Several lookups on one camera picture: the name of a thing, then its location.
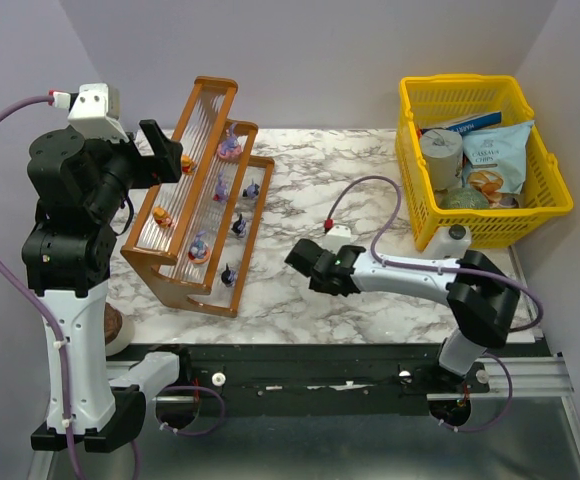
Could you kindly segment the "orange bear toy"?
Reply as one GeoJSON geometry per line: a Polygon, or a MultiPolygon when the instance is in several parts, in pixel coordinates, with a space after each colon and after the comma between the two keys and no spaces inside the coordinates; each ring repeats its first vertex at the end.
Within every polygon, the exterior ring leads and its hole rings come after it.
{"type": "Polygon", "coordinates": [[[192,175],[196,169],[196,163],[186,154],[181,156],[180,160],[182,173],[192,175]]]}
{"type": "Polygon", "coordinates": [[[156,206],[153,208],[152,218],[155,224],[161,229],[168,229],[173,225],[173,219],[171,215],[161,206],[156,206]]]}

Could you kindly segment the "green round item in basket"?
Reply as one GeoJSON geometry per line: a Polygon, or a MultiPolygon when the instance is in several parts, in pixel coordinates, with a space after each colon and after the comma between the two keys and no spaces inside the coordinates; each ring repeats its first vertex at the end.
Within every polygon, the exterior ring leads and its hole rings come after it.
{"type": "Polygon", "coordinates": [[[449,190],[441,199],[439,206],[444,210],[483,210],[488,209],[490,204],[482,192],[471,187],[462,187],[449,190]]]}

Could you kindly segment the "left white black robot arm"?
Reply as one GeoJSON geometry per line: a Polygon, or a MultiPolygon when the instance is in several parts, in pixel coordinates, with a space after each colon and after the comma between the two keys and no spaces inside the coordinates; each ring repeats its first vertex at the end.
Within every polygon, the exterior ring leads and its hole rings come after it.
{"type": "Polygon", "coordinates": [[[121,377],[107,377],[111,221],[130,203],[130,190],[181,177],[181,145],[154,120],[140,128],[150,156],[132,140],[85,138],[73,127],[45,133],[29,148],[27,174],[39,200],[22,259],[27,291],[43,308],[51,380],[47,419],[31,436],[36,450],[83,443],[90,453],[109,453],[130,443],[148,403],[180,376],[179,355],[155,351],[121,377]]]}

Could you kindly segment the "light blue chips bag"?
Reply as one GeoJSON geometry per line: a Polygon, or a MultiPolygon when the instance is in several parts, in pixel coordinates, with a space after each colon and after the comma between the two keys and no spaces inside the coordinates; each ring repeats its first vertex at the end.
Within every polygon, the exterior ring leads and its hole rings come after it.
{"type": "Polygon", "coordinates": [[[534,121],[475,130],[463,137],[462,181],[486,197],[519,194],[526,180],[526,144],[534,121]]]}

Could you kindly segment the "purple donkey red base toy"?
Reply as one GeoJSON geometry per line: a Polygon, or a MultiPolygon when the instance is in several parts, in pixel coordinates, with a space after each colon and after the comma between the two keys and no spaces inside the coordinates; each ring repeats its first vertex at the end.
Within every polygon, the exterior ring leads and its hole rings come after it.
{"type": "Polygon", "coordinates": [[[214,190],[213,200],[225,204],[229,198],[228,183],[223,171],[217,175],[217,183],[214,190]]]}

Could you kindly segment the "black hat donkey toy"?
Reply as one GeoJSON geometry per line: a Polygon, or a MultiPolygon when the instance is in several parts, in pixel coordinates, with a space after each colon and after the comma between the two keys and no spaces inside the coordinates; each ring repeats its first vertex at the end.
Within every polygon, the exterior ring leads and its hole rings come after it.
{"type": "Polygon", "coordinates": [[[237,271],[229,264],[226,264],[225,269],[220,275],[220,280],[227,288],[233,288],[237,281],[237,271]]]}
{"type": "Polygon", "coordinates": [[[238,215],[236,221],[233,222],[231,231],[237,238],[243,238],[247,233],[247,219],[242,213],[238,215]]]}

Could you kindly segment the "grey cylindrical canister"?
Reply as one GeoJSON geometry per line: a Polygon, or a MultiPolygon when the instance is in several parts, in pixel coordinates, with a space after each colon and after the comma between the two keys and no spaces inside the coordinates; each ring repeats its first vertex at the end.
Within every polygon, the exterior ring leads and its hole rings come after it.
{"type": "Polygon", "coordinates": [[[452,130],[429,129],[419,139],[431,187],[434,191],[459,184],[463,161],[463,138],[452,130]]]}

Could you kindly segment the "dark blue box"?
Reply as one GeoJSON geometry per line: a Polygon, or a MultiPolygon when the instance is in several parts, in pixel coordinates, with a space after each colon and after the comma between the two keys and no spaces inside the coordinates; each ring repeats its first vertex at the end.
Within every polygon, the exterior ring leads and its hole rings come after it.
{"type": "Polygon", "coordinates": [[[436,124],[420,127],[419,132],[424,134],[430,130],[448,130],[456,132],[460,135],[466,135],[472,131],[480,130],[500,124],[502,121],[501,111],[491,111],[484,113],[477,113],[463,117],[457,117],[436,124]]]}

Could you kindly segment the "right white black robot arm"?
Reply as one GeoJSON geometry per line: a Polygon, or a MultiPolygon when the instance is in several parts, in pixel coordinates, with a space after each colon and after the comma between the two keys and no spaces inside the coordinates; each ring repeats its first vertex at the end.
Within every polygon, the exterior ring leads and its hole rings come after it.
{"type": "Polygon", "coordinates": [[[347,297],[363,292],[405,295],[448,307],[457,327],[443,341],[437,370],[465,378],[488,349],[506,345],[521,288],[484,254],[422,260],[381,256],[361,246],[335,253],[309,239],[299,240],[285,263],[309,280],[309,289],[347,297]]]}

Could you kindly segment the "white bottle grey cap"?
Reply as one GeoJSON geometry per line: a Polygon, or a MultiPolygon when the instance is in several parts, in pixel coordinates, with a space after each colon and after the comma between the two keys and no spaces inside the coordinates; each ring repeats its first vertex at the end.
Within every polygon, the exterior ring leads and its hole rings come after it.
{"type": "Polygon", "coordinates": [[[437,260],[462,258],[472,245],[471,230],[460,224],[440,227],[430,239],[422,256],[437,260]]]}

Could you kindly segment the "brown topped white roll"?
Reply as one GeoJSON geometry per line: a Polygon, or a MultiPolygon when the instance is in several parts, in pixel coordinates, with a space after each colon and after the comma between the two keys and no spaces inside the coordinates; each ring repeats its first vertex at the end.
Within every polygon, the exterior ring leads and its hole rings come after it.
{"type": "Polygon", "coordinates": [[[107,303],[104,310],[105,354],[116,355],[127,348],[134,339],[135,324],[121,311],[107,303]]]}

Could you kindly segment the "black hat donkey toy back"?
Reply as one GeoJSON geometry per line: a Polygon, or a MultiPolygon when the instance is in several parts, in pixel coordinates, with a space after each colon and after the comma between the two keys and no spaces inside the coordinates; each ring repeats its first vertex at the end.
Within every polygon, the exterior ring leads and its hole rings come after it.
{"type": "Polygon", "coordinates": [[[247,219],[242,213],[238,215],[236,221],[233,222],[231,231],[237,238],[243,238],[247,233],[247,219]]]}

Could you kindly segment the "black hat donkey toy front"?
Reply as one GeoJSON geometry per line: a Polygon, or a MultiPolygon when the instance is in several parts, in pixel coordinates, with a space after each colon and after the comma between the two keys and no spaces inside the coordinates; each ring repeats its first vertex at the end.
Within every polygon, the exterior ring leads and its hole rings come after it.
{"type": "Polygon", "coordinates": [[[237,271],[229,264],[226,264],[225,269],[220,275],[220,280],[227,288],[233,288],[237,281],[237,271]]]}

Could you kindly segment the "brown tiered acrylic shelf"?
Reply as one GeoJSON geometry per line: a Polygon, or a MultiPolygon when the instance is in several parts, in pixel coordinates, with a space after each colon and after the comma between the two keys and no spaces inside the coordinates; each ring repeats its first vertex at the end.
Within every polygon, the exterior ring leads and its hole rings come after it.
{"type": "Polygon", "coordinates": [[[175,185],[162,184],[148,190],[121,249],[141,280],[170,308],[224,317],[236,317],[238,313],[275,162],[253,154],[256,124],[230,119],[237,91],[232,79],[195,79],[172,139],[181,143],[183,154],[196,163],[196,169],[192,175],[183,174],[175,185]],[[233,123],[242,153],[234,160],[222,160],[217,148],[233,123]],[[225,204],[213,200],[220,171],[228,183],[225,204]],[[260,194],[254,200],[243,198],[242,191],[252,180],[260,185],[260,194]],[[156,206],[171,215],[171,228],[161,229],[155,224],[152,210],[156,206]],[[240,213],[247,219],[243,238],[231,231],[240,213]],[[203,264],[194,264],[188,250],[200,231],[206,232],[204,241],[211,248],[211,256],[203,264]],[[220,280],[226,264],[237,271],[233,288],[220,280]]]}

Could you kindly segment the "yellow plastic basket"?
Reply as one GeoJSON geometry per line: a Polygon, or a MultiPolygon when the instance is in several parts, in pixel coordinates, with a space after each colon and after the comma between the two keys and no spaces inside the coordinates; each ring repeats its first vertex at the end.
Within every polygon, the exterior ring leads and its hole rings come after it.
{"type": "Polygon", "coordinates": [[[405,77],[397,159],[415,246],[466,226],[477,248],[503,248],[574,202],[517,80],[505,75],[405,77]]]}

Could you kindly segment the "orange bear toy back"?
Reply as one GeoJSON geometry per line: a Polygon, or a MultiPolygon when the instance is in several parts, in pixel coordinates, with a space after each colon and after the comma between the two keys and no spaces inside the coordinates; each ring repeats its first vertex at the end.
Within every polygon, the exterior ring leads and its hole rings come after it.
{"type": "Polygon", "coordinates": [[[182,173],[192,175],[196,169],[196,163],[186,154],[181,156],[180,160],[182,173]]]}

